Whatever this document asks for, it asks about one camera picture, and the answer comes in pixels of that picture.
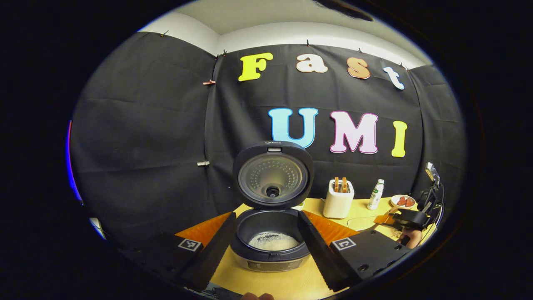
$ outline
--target black fabric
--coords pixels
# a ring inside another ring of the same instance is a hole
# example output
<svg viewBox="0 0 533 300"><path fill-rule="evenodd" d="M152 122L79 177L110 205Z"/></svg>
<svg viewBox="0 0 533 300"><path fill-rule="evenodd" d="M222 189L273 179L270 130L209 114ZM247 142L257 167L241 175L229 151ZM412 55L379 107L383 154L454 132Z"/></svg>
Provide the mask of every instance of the black fabric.
<svg viewBox="0 0 533 300"><path fill-rule="evenodd" d="M413 193L431 185L424 170L426 163L433 163L444 185L444 222L457 203L466 172L465 121L453 91L435 66L417 67L409 73L418 93L424 125L424 147Z"/></svg>
<svg viewBox="0 0 533 300"><path fill-rule="evenodd" d="M270 52L273 59L256 80L239 82L243 56ZM302 73L296 69L300 54L317 54L329 70L325 73ZM369 79L353 78L347 71L349 57L364 59L371 73ZM384 67L399 73L404 90L394 87ZM330 46L272 45L230 52L219 57L215 67L216 86L211 91L207 108L206 155L209 185L214 197L228 199L237 206L231 177L233 159L247 145L272 139L272 121L268 111L290 108L289 133L292 138L303 135L303 118L298 109L313 107L316 135L306 150L315 163L311 198L325 197L329 180L347 177L354 186L355 198L368 198L378 179L385 180L384 196L410 192L422 154L422 119L416 90L407 71L399 65L348 49ZM364 113L379 117L376 128L376 154L358 150L332 153L335 121L334 110L344 110L358 124ZM393 157L394 121L407 124L405 157Z"/></svg>
<svg viewBox="0 0 533 300"><path fill-rule="evenodd" d="M177 38L135 33L95 71L72 118L76 182L123 244L227 211L209 201L204 123L215 57Z"/></svg>

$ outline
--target rice cooker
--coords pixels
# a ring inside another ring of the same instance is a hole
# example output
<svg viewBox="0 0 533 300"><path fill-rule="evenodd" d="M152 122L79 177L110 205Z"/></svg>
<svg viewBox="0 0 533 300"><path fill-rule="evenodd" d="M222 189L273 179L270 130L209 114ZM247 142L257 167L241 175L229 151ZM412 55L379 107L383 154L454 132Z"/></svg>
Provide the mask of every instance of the rice cooker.
<svg viewBox="0 0 533 300"><path fill-rule="evenodd" d="M248 270L281 272L309 259L297 227L298 211L313 182L313 159L298 144L261 141L246 147L233 163L233 178L243 203L253 207L237 218L230 248Z"/></svg>

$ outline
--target plate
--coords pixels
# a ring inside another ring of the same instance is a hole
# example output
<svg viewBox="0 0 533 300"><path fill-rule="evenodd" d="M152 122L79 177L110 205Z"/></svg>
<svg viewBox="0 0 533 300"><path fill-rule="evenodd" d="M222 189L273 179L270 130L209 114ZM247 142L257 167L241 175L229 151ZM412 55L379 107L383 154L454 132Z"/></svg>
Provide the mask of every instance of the plate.
<svg viewBox="0 0 533 300"><path fill-rule="evenodd" d="M416 206L416 201L415 201L415 204L414 204L413 206L411 206L411 207L406 207L405 205L398 205L397 203L398 203L398 201L400 201L400 198L401 198L402 196L404 196L406 199L407 199L407 198L411 198L413 201L415 201L415 199L413 199L413 197L409 197L409 196L407 196L407 195L394 195L394 196L392 196L392 198L391 198L391 204L392 204L392 206L394 206L394 207L396 207L396 208L403 208L403 209L411 209L411 208L413 208L413 207Z"/></svg>

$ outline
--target pink letter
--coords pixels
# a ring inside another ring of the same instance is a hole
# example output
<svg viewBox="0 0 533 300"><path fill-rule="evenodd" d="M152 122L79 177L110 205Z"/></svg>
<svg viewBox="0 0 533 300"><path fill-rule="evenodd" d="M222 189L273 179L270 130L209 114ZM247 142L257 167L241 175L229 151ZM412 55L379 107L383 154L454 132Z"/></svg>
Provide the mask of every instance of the pink letter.
<svg viewBox="0 0 533 300"><path fill-rule="evenodd" d="M363 143L361 147L359 147L359 152L366 154L374 154L377 152L377 116L375 114L364 114L357 127L353 124L350 115L342 110L332 112L331 118L335 120L335 143L329 148L331 152L346 152L344 137L346 137L346 141L352 152L354 152L357 149L357 146L359 146L361 138L363 138Z"/></svg>

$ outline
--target white wall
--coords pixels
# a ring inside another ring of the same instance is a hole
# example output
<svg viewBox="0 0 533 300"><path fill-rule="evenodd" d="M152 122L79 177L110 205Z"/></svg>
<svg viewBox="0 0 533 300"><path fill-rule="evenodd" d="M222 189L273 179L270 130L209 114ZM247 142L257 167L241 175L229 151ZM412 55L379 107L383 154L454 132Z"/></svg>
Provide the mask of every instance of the white wall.
<svg viewBox="0 0 533 300"><path fill-rule="evenodd" d="M205 24L184 14L170 12L139 31L164 33L189 42L212 55L225 49L233 52L257 46L310 44L357 50L381 57L408 68L425 65L399 46L359 30L314 22L280 22L248 27L219 35Z"/></svg>

